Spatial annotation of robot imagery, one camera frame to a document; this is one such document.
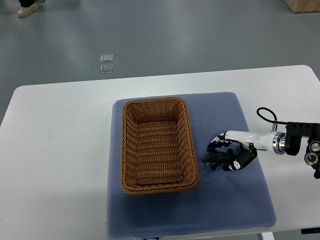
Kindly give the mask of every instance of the gray floor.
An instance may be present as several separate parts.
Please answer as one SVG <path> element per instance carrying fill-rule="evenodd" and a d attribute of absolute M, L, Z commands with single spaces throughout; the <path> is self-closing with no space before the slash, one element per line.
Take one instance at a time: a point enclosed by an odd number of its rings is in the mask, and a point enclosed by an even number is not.
<path fill-rule="evenodd" d="M 0 1 L 0 123 L 22 85 L 289 65 L 308 65 L 320 78 L 320 12 L 293 14 L 283 0 L 46 0 L 39 5 L 19 19 L 18 0 Z M 104 53 L 114 54 L 113 73 L 100 73 Z M 298 230 L 274 236 L 320 237 Z"/>

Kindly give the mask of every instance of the basket rim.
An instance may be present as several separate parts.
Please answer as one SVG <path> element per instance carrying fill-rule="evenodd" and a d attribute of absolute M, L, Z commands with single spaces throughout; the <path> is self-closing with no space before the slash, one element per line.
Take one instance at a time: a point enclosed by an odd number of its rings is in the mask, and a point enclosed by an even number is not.
<path fill-rule="evenodd" d="M 136 185 L 129 186 L 126 181 L 126 137 L 127 137 L 127 111 L 129 108 L 136 103 L 162 103 L 174 101 L 183 105 L 182 114 L 184 115 L 184 125 L 187 130 L 187 143 L 188 145 L 188 161 L 190 167 L 190 181 L 188 182 L 179 182 L 179 183 L 165 183 L 165 184 L 152 184 L 152 185 Z M 121 159 L 120 159 L 120 182 L 122 189 L 127 194 L 139 195 L 139 194 L 151 194 L 151 193 L 164 193 L 164 192 L 177 192 L 177 191 L 186 191 L 193 189 L 199 181 L 199 169 L 197 164 L 197 158 L 195 153 L 195 147 L 193 142 L 190 118 L 187 103 L 184 99 L 180 97 L 157 97 L 157 98 L 144 98 L 144 99 L 135 99 L 128 101 L 122 112 L 122 133 L 121 133 Z"/>

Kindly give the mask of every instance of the blue mat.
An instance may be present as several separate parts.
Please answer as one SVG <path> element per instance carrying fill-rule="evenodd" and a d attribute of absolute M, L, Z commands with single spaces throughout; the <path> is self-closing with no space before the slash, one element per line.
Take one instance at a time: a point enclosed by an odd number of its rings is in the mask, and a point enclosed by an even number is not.
<path fill-rule="evenodd" d="M 239 171 L 201 166 L 210 141 L 223 132 L 248 131 L 234 93 L 178 95 L 187 103 L 199 183 L 185 192 L 128 195 L 120 185 L 122 109 L 112 108 L 108 189 L 109 238 L 150 238 L 272 227 L 276 215 L 258 158 Z"/>

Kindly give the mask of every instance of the robotic hand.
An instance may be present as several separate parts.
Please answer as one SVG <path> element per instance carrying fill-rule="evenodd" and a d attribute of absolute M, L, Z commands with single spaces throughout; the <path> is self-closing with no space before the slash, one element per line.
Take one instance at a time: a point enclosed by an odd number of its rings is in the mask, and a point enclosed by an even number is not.
<path fill-rule="evenodd" d="M 263 117 L 259 113 L 260 110 L 269 111 L 274 116 L 274 120 Z M 208 145 L 207 148 L 210 150 L 228 147 L 232 143 L 245 146 L 233 163 L 223 169 L 235 171 L 245 168 L 257 157 L 257 150 L 295 156 L 300 150 L 301 138 L 309 137 L 304 160 L 315 170 L 314 177 L 320 179 L 320 123 L 277 121 L 274 112 L 265 107 L 258 108 L 256 113 L 265 121 L 273 124 L 271 133 L 263 135 L 246 131 L 227 131 L 215 137 Z M 277 131 L 277 124 L 286 125 L 286 133 Z"/>

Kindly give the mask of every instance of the black cable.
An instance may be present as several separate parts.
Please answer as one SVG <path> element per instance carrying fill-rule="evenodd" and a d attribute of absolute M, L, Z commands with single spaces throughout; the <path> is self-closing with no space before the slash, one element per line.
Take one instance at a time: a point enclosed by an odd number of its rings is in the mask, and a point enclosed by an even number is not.
<path fill-rule="evenodd" d="M 268 111 L 269 113 L 271 113 L 271 114 L 273 115 L 273 117 L 274 117 L 274 120 L 270 120 L 270 119 L 267 119 L 267 118 L 265 118 L 264 116 L 262 116 L 262 115 L 260 114 L 260 112 L 259 112 L 260 110 L 266 110 L 266 111 Z M 257 114 L 260 118 L 262 118 L 263 120 L 267 121 L 268 123 L 288 125 L 288 123 L 285 122 L 285 121 L 277 121 L 277 116 L 276 116 L 276 114 L 275 114 L 272 110 L 270 110 L 269 108 L 259 107 L 259 108 L 256 110 L 256 114 Z"/>

